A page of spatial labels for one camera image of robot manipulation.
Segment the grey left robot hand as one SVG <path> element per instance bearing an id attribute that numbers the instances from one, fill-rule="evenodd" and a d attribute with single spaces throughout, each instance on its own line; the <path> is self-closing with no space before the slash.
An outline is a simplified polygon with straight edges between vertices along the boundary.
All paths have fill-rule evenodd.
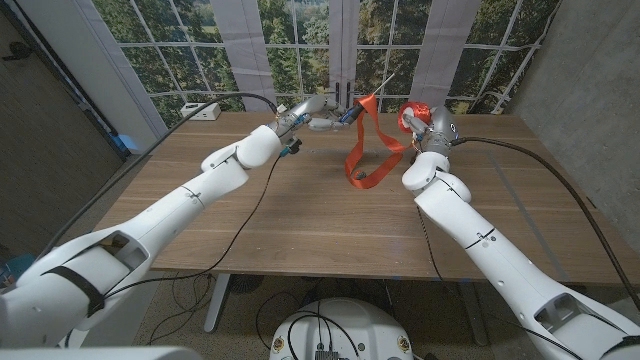
<path id="1" fill-rule="evenodd" d="M 323 132 L 348 129 L 342 121 L 346 109 L 327 95 L 315 95 L 278 115 L 268 127 L 280 138 L 307 125 L 310 130 Z"/>

